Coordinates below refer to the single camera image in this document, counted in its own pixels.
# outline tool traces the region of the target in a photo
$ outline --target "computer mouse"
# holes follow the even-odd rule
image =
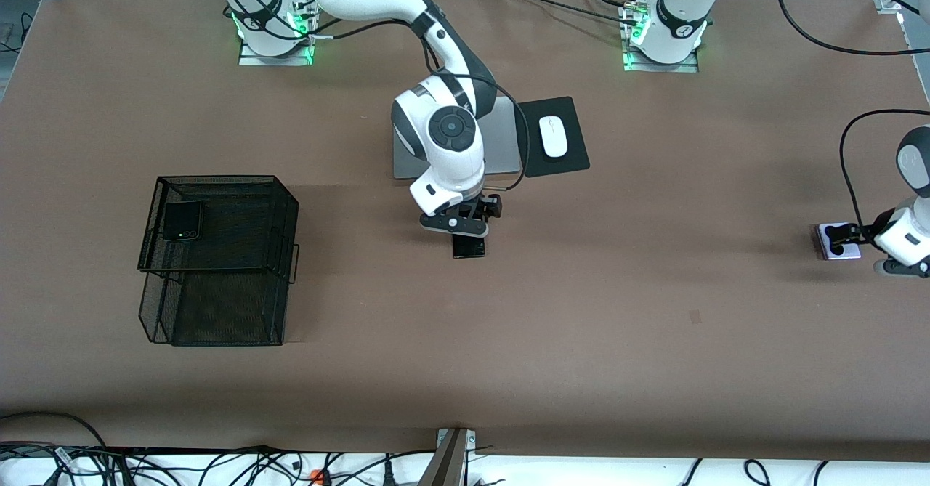
[[[565,126],[559,116],[539,118],[539,134],[542,136],[542,151],[550,158],[561,158],[568,151]]]

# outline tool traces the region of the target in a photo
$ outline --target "black wire mesh basket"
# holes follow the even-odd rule
[[[159,177],[139,255],[149,341],[282,344],[298,207],[275,176]]]

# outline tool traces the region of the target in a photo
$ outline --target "table surface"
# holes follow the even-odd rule
[[[481,260],[391,179],[391,99],[426,73],[403,27],[239,67],[222,0],[45,1],[0,105],[0,409],[78,413],[113,445],[383,452],[467,424],[501,453],[926,458],[930,285],[877,277],[877,252],[817,260],[808,234],[852,217],[846,122],[926,109],[910,58],[719,0],[700,73],[626,73],[613,23],[437,2],[517,99],[572,96],[591,156],[505,194]],[[870,0],[788,2],[828,41],[904,45]],[[907,197],[894,151],[923,122],[851,133],[868,218]],[[275,174],[299,199],[285,346],[146,340],[135,264],[174,174]],[[43,430],[63,428],[3,439]]]

